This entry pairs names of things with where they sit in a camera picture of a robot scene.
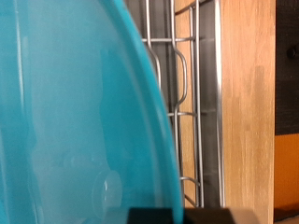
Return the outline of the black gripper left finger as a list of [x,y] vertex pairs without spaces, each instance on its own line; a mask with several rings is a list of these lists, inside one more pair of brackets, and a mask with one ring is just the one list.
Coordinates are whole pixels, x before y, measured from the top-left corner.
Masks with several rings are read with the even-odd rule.
[[174,224],[170,208],[131,208],[126,224]]

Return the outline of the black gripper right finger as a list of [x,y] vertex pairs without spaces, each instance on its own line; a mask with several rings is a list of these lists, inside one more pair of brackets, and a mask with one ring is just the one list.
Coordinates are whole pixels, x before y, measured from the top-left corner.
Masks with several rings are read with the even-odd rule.
[[250,209],[186,208],[184,224],[260,224]]

